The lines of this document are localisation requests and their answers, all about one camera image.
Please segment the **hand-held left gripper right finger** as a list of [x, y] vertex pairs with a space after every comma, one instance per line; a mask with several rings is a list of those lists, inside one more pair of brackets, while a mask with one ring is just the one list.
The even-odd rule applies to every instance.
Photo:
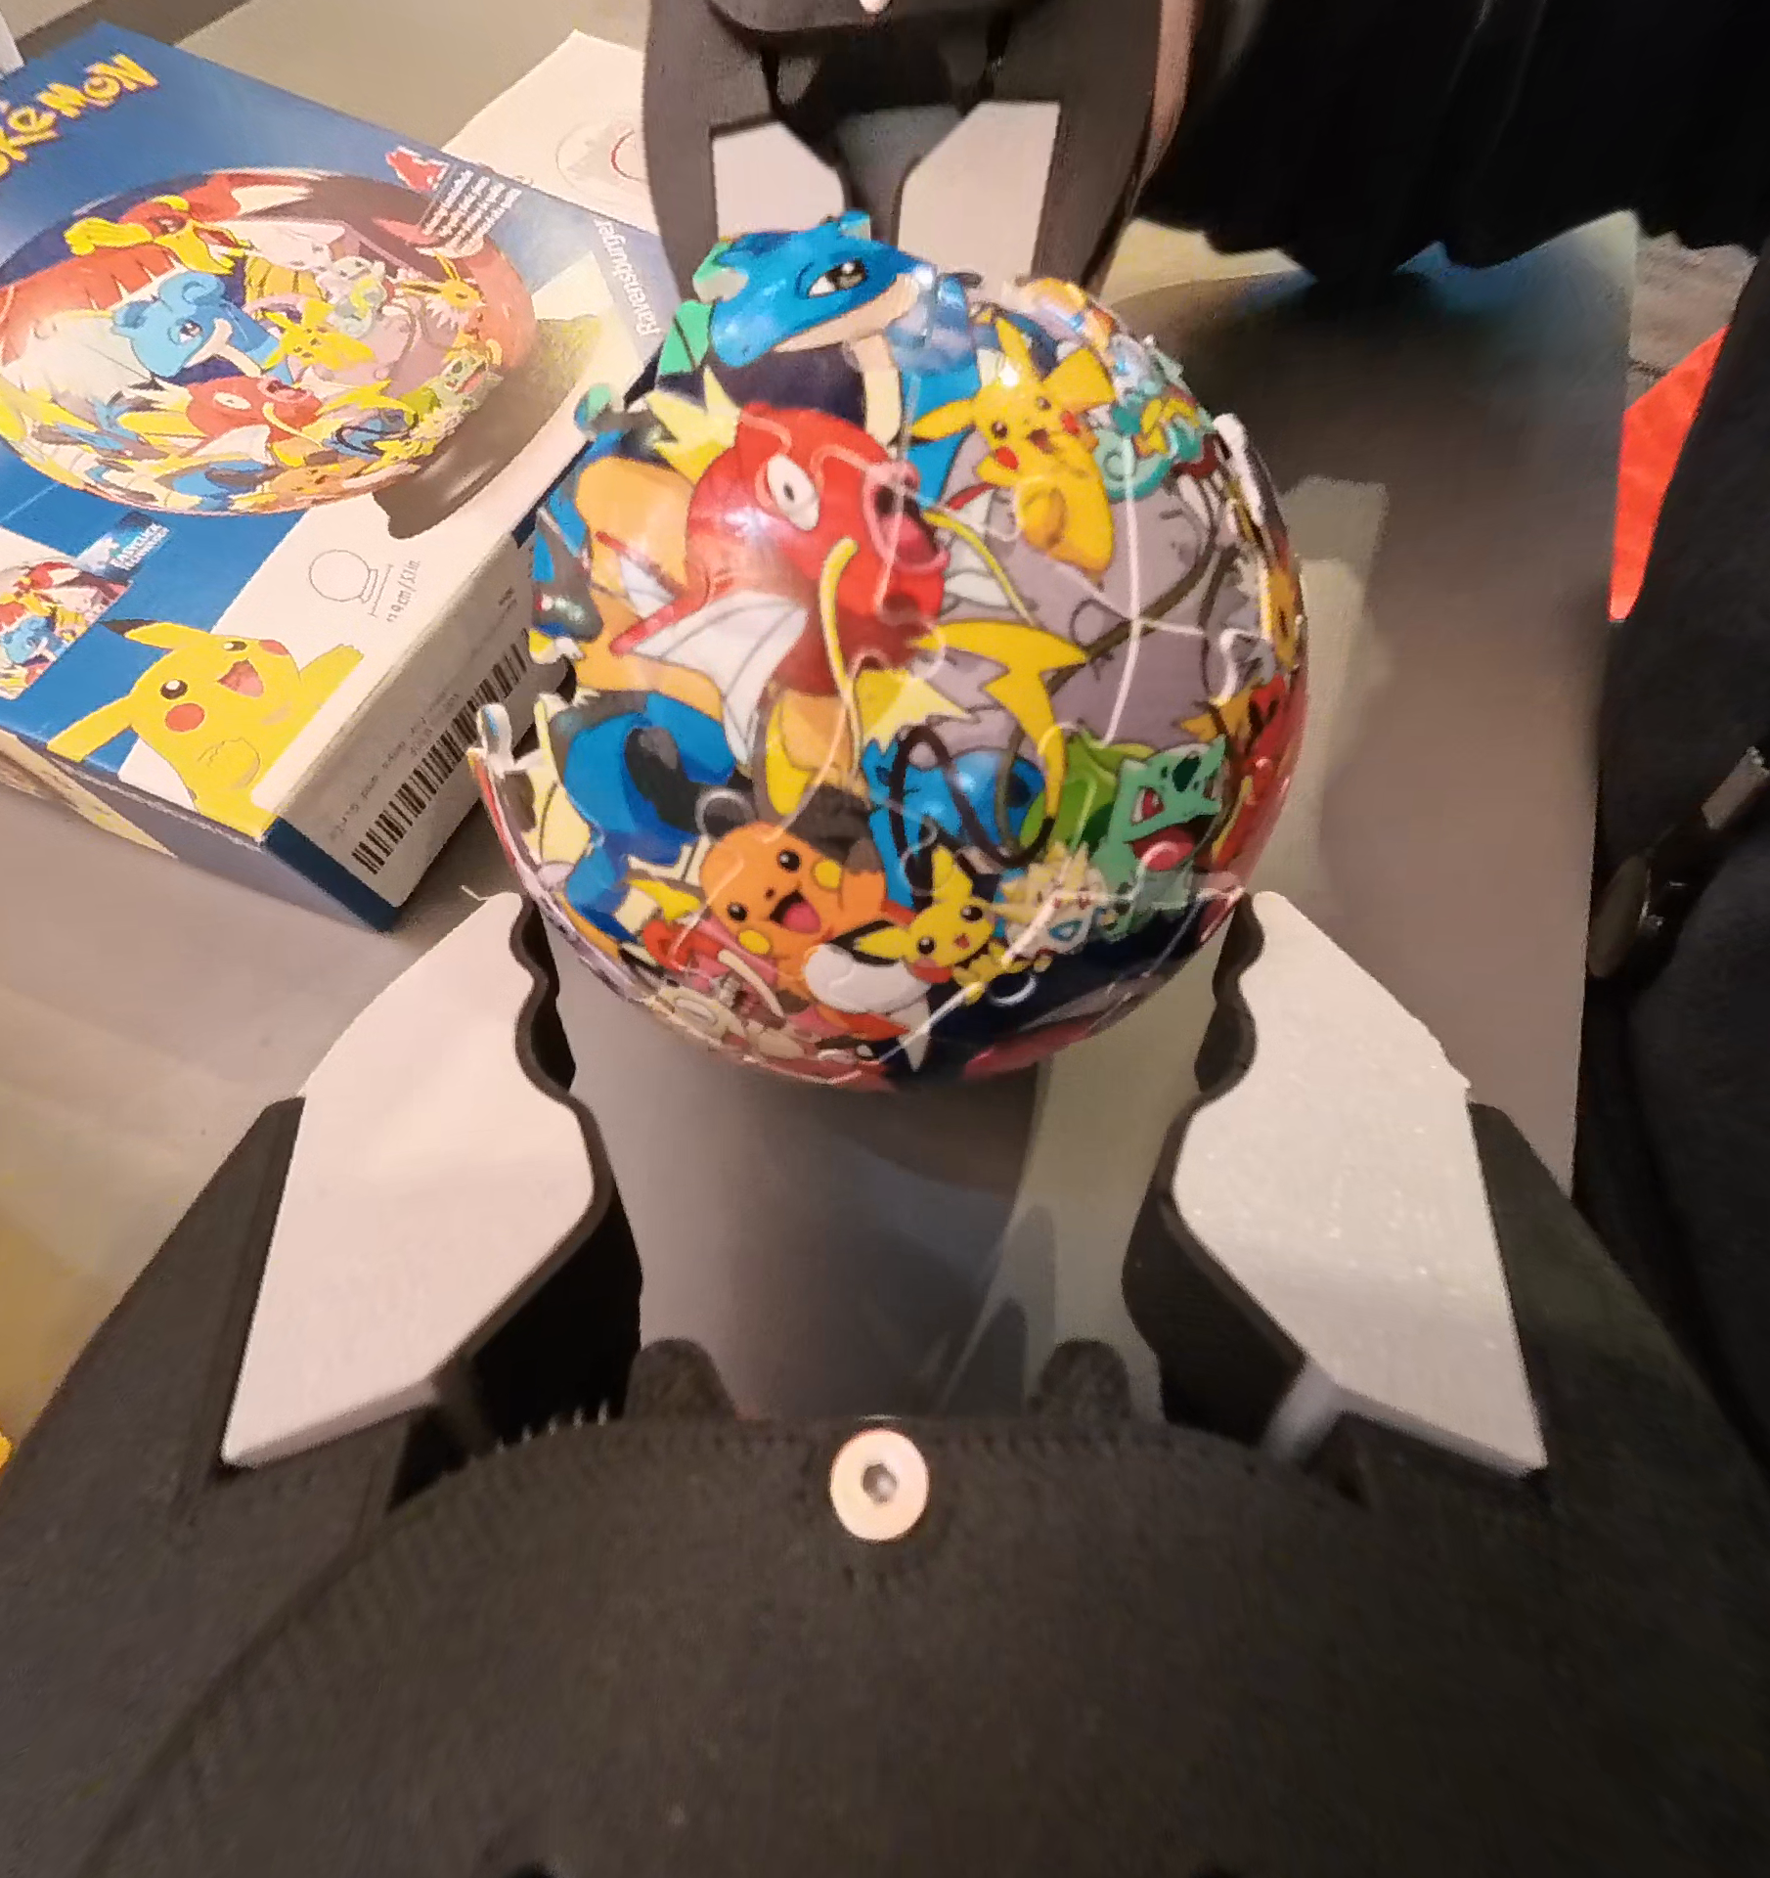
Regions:
[[1544, 1471], [1470, 1080], [1430, 1028], [1257, 892], [1231, 919], [1196, 1080], [1123, 1257], [1164, 1417], [1290, 1462], [1370, 1423]]

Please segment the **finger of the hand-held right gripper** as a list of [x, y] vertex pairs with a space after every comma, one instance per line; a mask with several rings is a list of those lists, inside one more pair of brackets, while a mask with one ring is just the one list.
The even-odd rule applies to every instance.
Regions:
[[780, 120], [711, 132], [711, 200], [711, 241], [852, 218], [864, 232], [846, 174]]
[[1059, 103], [913, 108], [905, 132], [892, 241], [977, 285], [1036, 275]]

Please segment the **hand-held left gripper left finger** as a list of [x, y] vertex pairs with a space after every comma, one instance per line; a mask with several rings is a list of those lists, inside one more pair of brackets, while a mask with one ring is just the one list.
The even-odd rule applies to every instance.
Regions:
[[574, 1076], [543, 919], [513, 892], [339, 1032], [301, 1084], [226, 1465], [418, 1413], [492, 1448], [621, 1404], [643, 1265]]

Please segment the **colourful puzzle ball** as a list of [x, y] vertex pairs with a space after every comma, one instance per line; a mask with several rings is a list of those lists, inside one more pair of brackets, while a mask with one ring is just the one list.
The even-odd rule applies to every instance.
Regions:
[[543, 921], [827, 1089], [1026, 1068], [1245, 892], [1305, 598], [1235, 413], [1084, 285], [848, 211], [719, 238], [532, 525], [532, 724], [471, 749]]

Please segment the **person's right forearm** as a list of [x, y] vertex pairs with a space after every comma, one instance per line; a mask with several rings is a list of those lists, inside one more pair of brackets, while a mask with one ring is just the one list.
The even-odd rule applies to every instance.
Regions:
[[1770, 235], [1770, 3], [1198, 3], [1137, 218], [1366, 284], [1632, 214]]

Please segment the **blue puzzle box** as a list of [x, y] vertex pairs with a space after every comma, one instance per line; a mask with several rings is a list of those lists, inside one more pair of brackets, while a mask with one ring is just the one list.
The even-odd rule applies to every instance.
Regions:
[[543, 80], [439, 148], [122, 24], [0, 70], [0, 783], [389, 927], [532, 706], [524, 531], [680, 285], [546, 180]]

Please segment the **white instruction sheet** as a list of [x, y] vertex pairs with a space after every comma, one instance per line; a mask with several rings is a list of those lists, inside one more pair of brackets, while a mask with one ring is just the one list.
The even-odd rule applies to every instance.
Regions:
[[595, 218], [656, 229], [643, 146], [643, 50], [626, 44], [574, 31], [443, 152]]

